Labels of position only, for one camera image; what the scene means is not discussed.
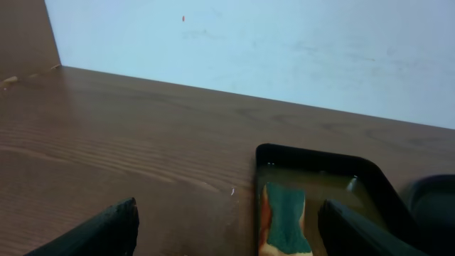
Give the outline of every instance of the white backdrop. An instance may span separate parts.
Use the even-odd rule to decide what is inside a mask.
[[[45,2],[66,66],[455,129],[452,0]]]

